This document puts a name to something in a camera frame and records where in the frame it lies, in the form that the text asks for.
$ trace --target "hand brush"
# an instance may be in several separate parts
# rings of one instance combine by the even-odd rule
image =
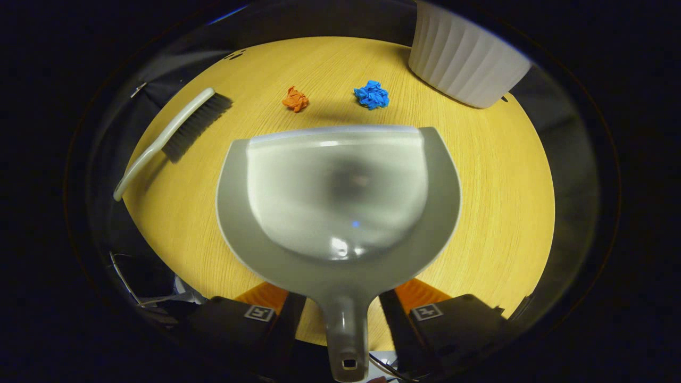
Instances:
[[[201,133],[230,106],[232,101],[215,93],[213,88],[207,88],[199,93],[168,123],[154,143],[125,172],[114,190],[114,199],[121,200],[130,182],[159,151],[163,151],[173,164],[179,161]]]

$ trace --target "dustpan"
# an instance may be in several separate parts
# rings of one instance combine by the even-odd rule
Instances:
[[[332,374],[368,371],[367,310],[454,233],[461,188],[433,127],[319,127],[232,142],[217,220],[234,255],[320,306]]]

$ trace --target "black bristles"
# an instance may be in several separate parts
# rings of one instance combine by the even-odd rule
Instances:
[[[174,164],[182,158],[187,149],[196,141],[201,133],[214,123],[224,112],[232,106],[232,101],[218,93],[206,100],[187,120],[180,125],[162,151]]]

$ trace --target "crumpled paper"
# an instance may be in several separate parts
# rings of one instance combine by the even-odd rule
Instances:
[[[387,91],[381,89],[381,83],[374,80],[369,80],[365,87],[355,89],[355,96],[360,104],[367,106],[369,110],[374,110],[378,106],[385,108],[390,102]]]
[[[309,103],[307,96],[297,91],[296,87],[289,88],[289,95],[282,102],[284,105],[293,109],[294,112],[300,112],[300,110],[305,108]]]

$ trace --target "wood grain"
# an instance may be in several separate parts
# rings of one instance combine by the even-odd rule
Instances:
[[[435,126],[458,167],[463,205],[453,240],[418,278],[451,296],[474,294],[509,316],[534,290],[553,237],[543,147],[512,95],[484,110],[460,104],[411,73],[409,52],[377,40],[306,37],[250,47],[193,79],[149,125],[131,163],[206,87],[234,105],[177,164],[156,156],[126,191],[125,204],[149,245],[204,296],[234,298],[262,280],[231,254],[217,225],[217,179],[232,140],[327,125]],[[357,104],[353,88],[367,80],[390,92],[387,108]],[[281,103],[292,85],[310,99],[299,113]],[[368,321],[371,350],[392,350],[378,300]],[[319,308],[309,300],[296,337],[326,344]]]

